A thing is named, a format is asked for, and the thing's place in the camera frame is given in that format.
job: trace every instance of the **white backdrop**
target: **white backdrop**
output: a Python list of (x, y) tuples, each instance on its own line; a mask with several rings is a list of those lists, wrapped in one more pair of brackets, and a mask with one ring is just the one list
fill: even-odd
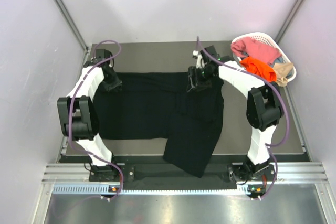
[(87, 44), (275, 37), (295, 0), (63, 0)]
[(53, 0), (0, 0), (0, 223), (26, 224), (62, 137), (56, 101), (83, 51)]
[(305, 0), (280, 47), (297, 68), (290, 83), (307, 142), (336, 195), (336, 0)]

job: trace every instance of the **pink cloth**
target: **pink cloth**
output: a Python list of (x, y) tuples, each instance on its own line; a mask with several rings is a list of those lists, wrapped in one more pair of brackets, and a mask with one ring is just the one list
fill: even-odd
[(231, 50), (238, 57), (247, 57), (246, 55), (243, 55), (243, 52), (245, 52), (248, 56), (269, 65), (281, 57), (281, 53), (278, 48), (274, 48), (250, 37), (245, 37), (233, 42), (231, 44)]

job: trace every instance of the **black cloth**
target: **black cloth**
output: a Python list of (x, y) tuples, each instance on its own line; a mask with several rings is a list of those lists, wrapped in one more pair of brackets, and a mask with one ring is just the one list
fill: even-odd
[(186, 93), (187, 73), (118, 73), (122, 92), (97, 90), (96, 109), (103, 139), (167, 138), (163, 158), (201, 177), (223, 125), (223, 81)]

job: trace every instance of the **laundry basket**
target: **laundry basket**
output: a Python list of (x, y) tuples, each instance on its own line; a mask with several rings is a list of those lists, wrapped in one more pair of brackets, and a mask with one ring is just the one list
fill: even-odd
[[(245, 38), (245, 37), (251, 37), (252, 39), (256, 39), (257, 41), (260, 41), (260, 42), (268, 44), (272, 47), (278, 48), (280, 53), (282, 54), (282, 59), (284, 60), (283, 62), (284, 63), (291, 62), (288, 59), (288, 57), (285, 55), (285, 53), (280, 49), (280, 47), (275, 43), (275, 41), (267, 34), (259, 33), (259, 32), (244, 34), (244, 35), (241, 35), (241, 36), (235, 38), (232, 42), (236, 42), (237, 40), (240, 40), (240, 39)], [(287, 78), (288, 82), (294, 80), (295, 77), (296, 77), (296, 68), (293, 67), (292, 71), (290, 72), (290, 77)]]

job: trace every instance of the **orange cloth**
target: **orange cloth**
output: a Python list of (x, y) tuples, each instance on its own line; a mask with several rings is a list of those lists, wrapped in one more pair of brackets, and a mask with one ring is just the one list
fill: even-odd
[(260, 60), (252, 57), (246, 57), (240, 62), (240, 64), (246, 68), (246, 71), (255, 73), (260, 77), (263, 77), (268, 82), (277, 81), (277, 74), (273, 68)]

